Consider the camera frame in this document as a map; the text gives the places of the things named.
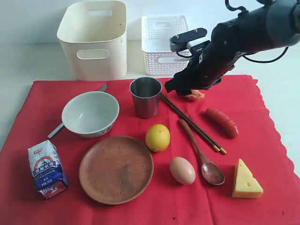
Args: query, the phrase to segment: white plastic bin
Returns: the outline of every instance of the white plastic bin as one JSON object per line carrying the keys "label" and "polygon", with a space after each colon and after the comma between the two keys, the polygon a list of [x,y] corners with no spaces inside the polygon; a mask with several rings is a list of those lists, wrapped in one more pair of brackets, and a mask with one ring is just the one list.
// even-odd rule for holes
{"label": "white plastic bin", "polygon": [[118,80],[127,73],[126,5],[116,0],[69,6],[57,37],[78,80]]}
{"label": "white plastic bin", "polygon": [[183,15],[162,15],[142,17],[142,51],[147,75],[174,75],[182,71],[188,61],[182,61],[170,50],[170,38],[188,31]]}

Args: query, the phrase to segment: brown egg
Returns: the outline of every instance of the brown egg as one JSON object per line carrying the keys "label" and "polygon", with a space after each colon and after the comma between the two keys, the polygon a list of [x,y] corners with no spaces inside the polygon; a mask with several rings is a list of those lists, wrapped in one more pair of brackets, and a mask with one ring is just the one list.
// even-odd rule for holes
{"label": "brown egg", "polygon": [[182,157],[174,157],[170,163],[172,176],[181,184],[192,184],[196,173],[192,164]]}

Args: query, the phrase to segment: metal cup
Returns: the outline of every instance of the metal cup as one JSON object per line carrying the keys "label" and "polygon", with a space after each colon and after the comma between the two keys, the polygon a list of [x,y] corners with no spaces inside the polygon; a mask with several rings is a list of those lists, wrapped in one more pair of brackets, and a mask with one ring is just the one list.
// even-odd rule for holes
{"label": "metal cup", "polygon": [[163,89],[162,83],[151,77],[140,77],[129,86],[138,117],[148,119],[158,112],[159,94]]}

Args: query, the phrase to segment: cheese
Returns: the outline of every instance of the cheese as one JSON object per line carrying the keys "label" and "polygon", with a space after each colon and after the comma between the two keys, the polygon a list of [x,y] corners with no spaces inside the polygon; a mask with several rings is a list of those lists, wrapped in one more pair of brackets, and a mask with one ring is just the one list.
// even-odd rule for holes
{"label": "cheese", "polygon": [[243,160],[239,159],[234,170],[233,198],[259,198],[263,189],[253,177]]}

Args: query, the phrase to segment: clay plate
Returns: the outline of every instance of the clay plate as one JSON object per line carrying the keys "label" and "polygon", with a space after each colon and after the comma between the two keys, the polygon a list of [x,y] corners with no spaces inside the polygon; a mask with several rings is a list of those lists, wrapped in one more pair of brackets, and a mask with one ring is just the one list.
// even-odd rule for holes
{"label": "clay plate", "polygon": [[139,196],[153,175],[147,146],[128,136],[113,136],[96,143],[83,157],[79,180],[97,202],[116,205]]}

